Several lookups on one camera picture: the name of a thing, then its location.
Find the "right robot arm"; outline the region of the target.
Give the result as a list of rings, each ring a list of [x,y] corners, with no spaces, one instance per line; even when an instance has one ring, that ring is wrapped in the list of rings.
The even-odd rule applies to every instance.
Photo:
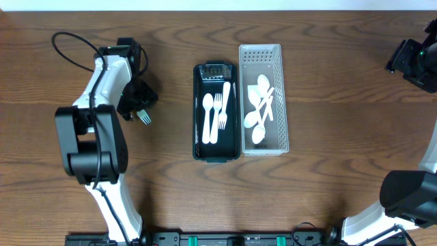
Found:
[[[354,90],[337,93],[336,102],[369,132],[346,141],[354,123],[339,120],[330,149],[344,154],[365,154],[376,165],[374,154],[392,164],[382,181],[378,200],[342,219],[326,235],[329,245],[375,245],[398,233],[436,225],[436,136],[419,141],[420,133],[436,130],[436,103],[423,104],[421,92],[436,93],[436,21],[428,22],[423,42],[402,40],[385,69],[398,72],[403,82],[383,78]]]

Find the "white plastic fork vertical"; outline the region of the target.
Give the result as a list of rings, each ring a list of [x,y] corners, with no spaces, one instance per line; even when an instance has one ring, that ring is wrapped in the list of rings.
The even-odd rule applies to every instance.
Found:
[[[224,130],[225,126],[226,126],[226,122],[227,122],[226,108],[227,108],[227,102],[228,102],[228,98],[229,98],[230,88],[231,88],[230,82],[224,82],[223,93],[222,93],[222,96],[223,96],[222,108],[221,108],[221,111],[218,115],[218,129],[219,130]]]

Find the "black plastic basket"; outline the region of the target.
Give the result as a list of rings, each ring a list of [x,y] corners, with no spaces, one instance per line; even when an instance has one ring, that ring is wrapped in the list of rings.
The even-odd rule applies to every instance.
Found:
[[[240,157],[238,71],[224,61],[193,69],[193,158],[225,163]]]

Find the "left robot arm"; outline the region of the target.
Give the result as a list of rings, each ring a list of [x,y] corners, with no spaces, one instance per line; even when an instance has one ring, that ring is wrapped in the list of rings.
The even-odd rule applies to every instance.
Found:
[[[151,245],[126,185],[128,146],[119,122],[151,122],[147,109],[158,95],[141,78],[147,55],[134,38],[118,38],[94,52],[87,87],[72,106],[56,110],[55,125],[65,172],[94,197],[109,231],[67,235],[65,244]]]

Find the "white plastic fork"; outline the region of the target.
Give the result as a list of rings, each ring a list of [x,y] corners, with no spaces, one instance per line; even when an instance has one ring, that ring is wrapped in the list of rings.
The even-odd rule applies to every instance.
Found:
[[[145,109],[142,109],[137,112],[137,117],[145,124],[148,125],[151,123],[151,118],[148,115],[147,111]]]
[[[219,130],[219,111],[222,108],[222,94],[217,93],[214,97],[213,109],[214,117],[212,121],[212,128],[210,133],[210,143],[216,144],[218,141],[218,130]]]

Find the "white plastic spoon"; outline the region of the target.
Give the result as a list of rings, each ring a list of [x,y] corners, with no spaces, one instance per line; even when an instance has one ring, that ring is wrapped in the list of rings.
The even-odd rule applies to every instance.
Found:
[[[268,80],[268,77],[264,74],[261,74],[257,78],[257,86],[258,86],[258,93],[261,98],[270,98],[270,95],[268,95],[268,90],[270,89],[270,82]],[[272,114],[272,107],[267,106],[267,113],[270,121],[273,121],[273,114]]]
[[[272,100],[273,100],[273,96],[270,96],[267,99],[266,108],[264,110],[263,117],[262,117],[261,121],[258,123],[258,125],[253,129],[252,142],[254,144],[259,144],[265,137],[266,129],[265,129],[264,123],[266,121],[268,113],[271,111]]]
[[[249,101],[255,107],[255,112],[257,116],[257,121],[261,122],[262,118],[259,112],[259,106],[261,104],[261,98],[257,95],[255,90],[249,90]]]
[[[270,88],[268,90],[268,95],[272,96],[272,93],[274,91],[274,88]],[[259,106],[259,110],[266,104],[267,98],[264,98],[263,100],[261,100],[261,104]],[[247,113],[247,115],[244,117],[244,127],[245,128],[251,128],[253,127],[258,121],[257,121],[257,116],[255,115],[256,112],[251,111],[249,113]]]
[[[208,144],[210,142],[210,110],[213,107],[213,97],[207,93],[203,97],[202,106],[205,110],[205,117],[203,122],[202,142]]]

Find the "clear plastic basket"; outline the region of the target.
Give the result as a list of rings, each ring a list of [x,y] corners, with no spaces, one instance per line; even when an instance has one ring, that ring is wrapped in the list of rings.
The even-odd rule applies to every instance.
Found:
[[[242,120],[242,152],[246,155],[279,156],[290,149],[285,103],[285,88],[283,80],[283,64],[280,44],[242,44],[239,47],[240,66],[240,109]],[[264,123],[266,134],[259,144],[252,142],[253,129],[244,127],[244,117],[254,111],[255,107],[249,101],[248,85],[257,85],[257,78],[264,74],[268,77],[272,93],[273,121],[267,116]],[[266,105],[260,109],[263,117]]]

